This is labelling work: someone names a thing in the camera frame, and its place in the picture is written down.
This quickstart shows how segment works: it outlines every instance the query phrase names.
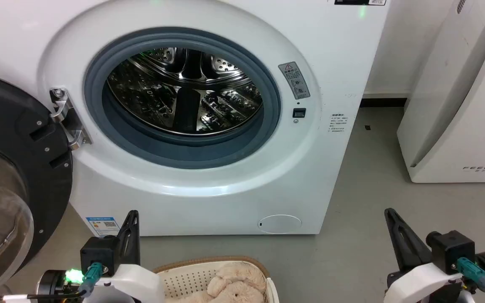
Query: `concrete floor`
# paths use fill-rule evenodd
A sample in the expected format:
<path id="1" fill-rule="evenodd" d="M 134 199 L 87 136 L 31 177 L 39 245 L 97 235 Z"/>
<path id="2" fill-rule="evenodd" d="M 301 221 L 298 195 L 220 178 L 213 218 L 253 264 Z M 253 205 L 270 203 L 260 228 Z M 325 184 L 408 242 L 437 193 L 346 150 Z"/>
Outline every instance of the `concrete floor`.
<path id="1" fill-rule="evenodd" d="M 456 229 L 485 251 L 485 184 L 414 184 L 396 139 L 400 108 L 361 109 L 321 233 L 316 236 L 143 237 L 142 266 L 212 255 L 248 255 L 271 272 L 282 303 L 383 300 L 398 270 L 383 211 L 394 207 L 424 239 Z M 44 270 L 79 268 L 92 236 L 69 207 L 52 238 L 9 282 L 31 292 Z M 485 302 L 485 295 L 477 295 Z"/>

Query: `laundry basket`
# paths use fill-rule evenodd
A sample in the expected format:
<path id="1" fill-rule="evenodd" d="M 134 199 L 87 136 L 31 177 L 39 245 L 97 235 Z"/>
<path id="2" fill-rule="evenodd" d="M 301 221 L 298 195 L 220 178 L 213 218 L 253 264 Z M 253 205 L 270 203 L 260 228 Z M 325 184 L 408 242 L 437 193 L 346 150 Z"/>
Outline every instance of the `laundry basket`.
<path id="1" fill-rule="evenodd" d="M 263 264 L 249 257 L 213 257 L 182 261 L 158 267 L 153 272 L 162 278 L 166 298 L 181 298 L 196 291 L 207 291 L 207 286 L 217 270 L 234 262 L 249 263 L 257 267 L 267 281 L 265 302 L 279 303 L 278 293 L 269 272 Z"/>

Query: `screw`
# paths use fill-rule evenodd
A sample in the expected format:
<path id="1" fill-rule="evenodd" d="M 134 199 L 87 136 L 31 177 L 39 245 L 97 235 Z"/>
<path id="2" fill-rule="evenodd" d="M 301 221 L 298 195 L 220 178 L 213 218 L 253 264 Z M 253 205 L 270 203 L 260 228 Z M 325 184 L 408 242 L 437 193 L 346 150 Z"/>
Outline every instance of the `screw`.
<path id="1" fill-rule="evenodd" d="M 53 94 L 57 97 L 57 98 L 61 98 L 65 93 L 60 90 L 59 88 L 57 90 L 54 90 Z"/>

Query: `metal bracket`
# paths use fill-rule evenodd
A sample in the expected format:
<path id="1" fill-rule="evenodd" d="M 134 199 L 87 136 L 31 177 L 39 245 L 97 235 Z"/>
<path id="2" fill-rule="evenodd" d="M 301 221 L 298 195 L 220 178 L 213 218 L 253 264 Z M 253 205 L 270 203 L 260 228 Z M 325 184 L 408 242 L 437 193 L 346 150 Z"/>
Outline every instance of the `metal bracket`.
<path id="1" fill-rule="evenodd" d="M 56 112 L 50 117 L 56 123 L 60 123 L 65 131 L 72 137 L 69 140 L 69 148 L 77 150 L 82 144 L 91 144 L 91 140 L 80 117 L 72 104 L 69 94 L 65 88 L 52 88 L 50 98 Z"/>

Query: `green light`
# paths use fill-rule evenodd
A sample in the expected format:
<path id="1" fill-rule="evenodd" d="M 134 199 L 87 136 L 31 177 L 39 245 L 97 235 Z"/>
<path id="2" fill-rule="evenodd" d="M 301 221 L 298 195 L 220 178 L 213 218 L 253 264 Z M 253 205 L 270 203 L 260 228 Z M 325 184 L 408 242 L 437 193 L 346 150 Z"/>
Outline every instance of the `green light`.
<path id="1" fill-rule="evenodd" d="M 65 272 L 65 280 L 72 283 L 83 283 L 81 270 L 69 270 Z"/>
<path id="2" fill-rule="evenodd" d="M 364 16 L 366 15 L 366 6 L 362 5 L 359 10 L 358 10 L 358 17 L 360 19 L 364 19 Z"/>

